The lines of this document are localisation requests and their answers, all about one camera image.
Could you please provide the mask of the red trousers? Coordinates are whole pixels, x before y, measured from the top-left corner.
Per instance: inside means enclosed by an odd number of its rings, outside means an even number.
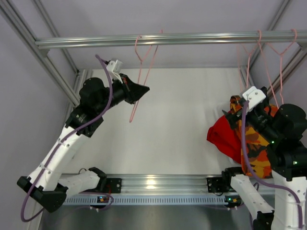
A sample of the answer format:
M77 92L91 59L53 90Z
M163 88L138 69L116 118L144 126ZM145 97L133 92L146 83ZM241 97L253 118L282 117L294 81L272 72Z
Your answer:
M221 153L234 162L241 164L241 141L236 132L231 129L225 115L209 128L207 141L214 144Z

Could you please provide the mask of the orange patterned garment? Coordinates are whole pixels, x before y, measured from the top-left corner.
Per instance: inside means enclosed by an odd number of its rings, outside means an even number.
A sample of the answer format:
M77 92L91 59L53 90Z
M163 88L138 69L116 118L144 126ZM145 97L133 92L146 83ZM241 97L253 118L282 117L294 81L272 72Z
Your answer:
M239 104L240 96L235 95L230 98L230 112L234 113L239 109L242 109L242 106ZM268 114L271 111L271 115L275 116L278 108L270 104L270 107L266 107L264 111ZM241 140L241 126L242 121L238 122L238 127L233 129L239 139ZM262 179L272 178L272 169L271 164L267 158L266 147L269 144L262 136L259 135L258 132L254 130L254 128L248 124L246 124L246 147L248 154L248 161L253 169L254 173ZM245 164L245 157L243 154L243 150L241 149L241 167L242 171L247 176L252 176L249 171L247 165Z

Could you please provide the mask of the pink hanger of blue garment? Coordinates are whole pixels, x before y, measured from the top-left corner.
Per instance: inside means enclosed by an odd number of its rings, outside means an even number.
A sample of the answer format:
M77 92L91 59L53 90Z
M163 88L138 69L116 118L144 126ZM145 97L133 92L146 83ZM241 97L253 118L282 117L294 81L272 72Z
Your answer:
M283 57L284 57L285 53L290 49L290 47L297 40L297 30L291 29L291 31L294 33L294 39L282 52L278 52L271 43L266 43L280 57L280 65L279 65L279 67L280 67L279 68L279 71L280 71L279 72L280 90L279 90L279 96L281 98L281 104L284 104L284 99L283 99Z

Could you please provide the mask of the pink hanger of red trousers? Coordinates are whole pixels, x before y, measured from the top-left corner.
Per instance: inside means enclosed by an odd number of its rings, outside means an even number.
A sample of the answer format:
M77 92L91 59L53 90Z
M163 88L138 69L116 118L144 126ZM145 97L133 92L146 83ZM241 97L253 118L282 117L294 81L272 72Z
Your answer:
M272 95L273 95L273 98L275 100L275 103L276 103L276 106L277 108L279 108L279 105L278 105L278 102L277 102L277 99L276 99L276 96L275 96L275 92L274 92L274 89L272 87L272 80L271 80L271 77L270 77L270 74L269 74L269 71L268 71L268 66L267 66L267 61L266 61L266 57L262 51L262 47L261 47L261 39L262 39L262 31L261 30L258 30L257 31L259 37L258 39L256 40L256 45L253 47L252 50L250 50L248 52L248 50L246 49L246 47L241 44L241 46L243 47L245 53L247 54L248 56L248 62L247 62L247 76L246 76L246 83L245 84L242 84L244 86L244 89L248 89L248 86L249 86L249 69L250 69L250 60L251 60L251 56L254 54L254 52L256 51L256 48L260 48L260 53L262 55L262 58L263 58L263 61L264 61L264 66L265 66L265 70L266 70L266 73L267 73L267 77L268 77L268 81L269 81L269 85L270 85L270 89L272 90Z

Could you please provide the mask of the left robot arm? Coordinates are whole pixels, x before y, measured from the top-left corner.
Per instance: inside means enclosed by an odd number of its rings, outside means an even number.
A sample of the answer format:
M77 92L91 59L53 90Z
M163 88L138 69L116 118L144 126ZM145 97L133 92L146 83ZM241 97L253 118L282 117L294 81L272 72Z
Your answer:
M68 197L82 192L107 191L107 174L96 167L66 179L61 176L79 148L103 123L107 110L122 101L134 104L150 90L125 74L119 76L118 80L108 79L108 87L100 78L84 82L79 91L80 104L71 112L52 150L29 176L17 181L17 185L49 213L58 210Z

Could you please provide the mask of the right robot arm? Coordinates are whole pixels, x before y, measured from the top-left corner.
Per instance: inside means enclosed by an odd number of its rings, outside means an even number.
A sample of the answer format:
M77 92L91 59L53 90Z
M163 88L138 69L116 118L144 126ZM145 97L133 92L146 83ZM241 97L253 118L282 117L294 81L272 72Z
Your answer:
M248 169L246 125L250 125L268 145L267 157L272 169L273 183L252 177L275 191L274 205L269 205L256 190L250 177L236 172L228 177L247 207L256 230L304 230L307 196L307 149L301 142L307 128L307 115L297 105L281 105L276 114L271 107L265 87L245 89L238 101L240 109L225 113L231 128L241 126L241 148Z

